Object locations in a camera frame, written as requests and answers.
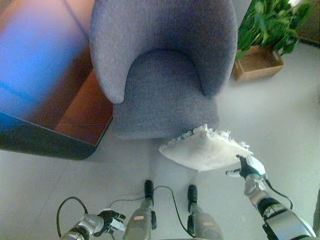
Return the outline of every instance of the robot finger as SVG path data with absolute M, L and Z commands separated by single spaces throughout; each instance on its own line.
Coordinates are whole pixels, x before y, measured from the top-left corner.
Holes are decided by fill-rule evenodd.
M 114 217 L 114 219 L 117 219 L 117 220 L 125 220 L 126 219 L 126 216 L 121 214 L 121 213 L 118 213 L 117 212 L 117 216 Z
M 118 219 L 113 219 L 112 222 L 110 223 L 111 227 L 113 229 L 116 230 L 121 230 L 121 231 L 125 231 L 127 226 L 125 224 L 123 224 L 122 221 L 118 220 Z
M 107 230 L 105 231 L 105 233 L 107 234 L 114 234 L 115 231 L 113 231 L 111 228 L 107 228 Z

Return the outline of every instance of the gray tile floor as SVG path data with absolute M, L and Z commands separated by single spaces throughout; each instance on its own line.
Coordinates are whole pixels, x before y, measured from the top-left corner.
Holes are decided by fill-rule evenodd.
M 295 212 L 311 223 L 320 183 L 320 51 L 299 44 L 284 61 L 286 67 L 273 77 L 251 82 L 231 77 L 217 98 L 220 129 L 251 146 L 274 187 L 291 196 Z M 224 174 L 237 164 L 198 173 L 162 156 L 157 149 L 163 142 L 120 140 L 109 128 L 96 152 L 83 161 L 1 150 L 0 239 L 58 239 L 56 211 L 63 199 L 77 196 L 97 213 L 112 200 L 142 196 L 146 179 L 172 187 L 185 224 L 187 188 L 196 184 L 199 204 L 215 217 L 226 240 L 266 239 L 262 219 L 243 194 L 243 179 Z M 129 217 L 139 204 L 120 202 L 113 209 Z M 155 192 L 154 209 L 158 228 L 152 239 L 188 237 L 168 190 Z M 61 211 L 62 232 L 82 214 L 75 202 L 67 203 Z

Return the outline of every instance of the gray armchair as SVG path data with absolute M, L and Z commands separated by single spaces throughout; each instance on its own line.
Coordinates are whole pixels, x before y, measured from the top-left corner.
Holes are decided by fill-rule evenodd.
M 90 47 L 116 136 L 177 137 L 219 125 L 237 48 L 231 0 L 96 0 Z

